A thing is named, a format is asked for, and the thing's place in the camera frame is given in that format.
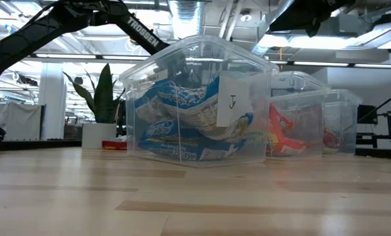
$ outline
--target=white wall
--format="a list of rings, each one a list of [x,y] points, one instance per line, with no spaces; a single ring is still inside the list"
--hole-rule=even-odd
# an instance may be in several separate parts
[[[385,63],[391,64],[391,58]],[[391,69],[325,68],[313,76],[321,81],[327,81],[333,89],[352,91],[363,98],[363,105],[379,106],[391,97]],[[391,111],[391,102],[377,113],[386,111]],[[371,132],[371,127],[375,134],[388,134],[387,120],[384,117],[379,117],[377,126],[358,125],[357,130]],[[388,140],[379,140],[378,145],[380,149],[391,149],[391,142]]]

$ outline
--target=pipe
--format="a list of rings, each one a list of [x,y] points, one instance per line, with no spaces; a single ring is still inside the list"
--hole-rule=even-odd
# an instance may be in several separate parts
[[[221,23],[220,26],[220,33],[219,33],[220,38],[223,38],[224,32],[226,31],[227,22],[229,22],[230,11],[232,11],[232,7],[233,7],[233,1],[228,1],[226,5],[226,14],[224,15],[223,22]]]
[[[175,39],[201,33],[204,3],[199,1],[169,1]]]
[[[229,30],[227,31],[226,34],[227,41],[230,41],[230,38],[232,37],[234,26],[236,25],[236,21],[238,19],[238,16],[240,15],[240,10],[242,10],[242,2],[238,1],[236,5],[236,10],[234,10],[232,23],[230,24]]]

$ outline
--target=white planter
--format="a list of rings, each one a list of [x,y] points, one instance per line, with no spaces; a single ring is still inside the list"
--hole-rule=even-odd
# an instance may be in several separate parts
[[[84,124],[82,135],[82,148],[102,149],[102,141],[114,139],[116,135],[116,124]]]

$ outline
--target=wooden table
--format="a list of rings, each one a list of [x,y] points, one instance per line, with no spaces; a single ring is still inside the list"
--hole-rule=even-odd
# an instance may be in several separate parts
[[[189,168],[79,148],[0,153],[0,236],[391,235],[391,161]]]

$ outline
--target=white column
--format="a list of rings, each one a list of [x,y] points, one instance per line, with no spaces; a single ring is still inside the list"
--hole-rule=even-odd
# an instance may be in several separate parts
[[[63,64],[43,63],[38,103],[46,108],[41,140],[64,137],[66,80]]]

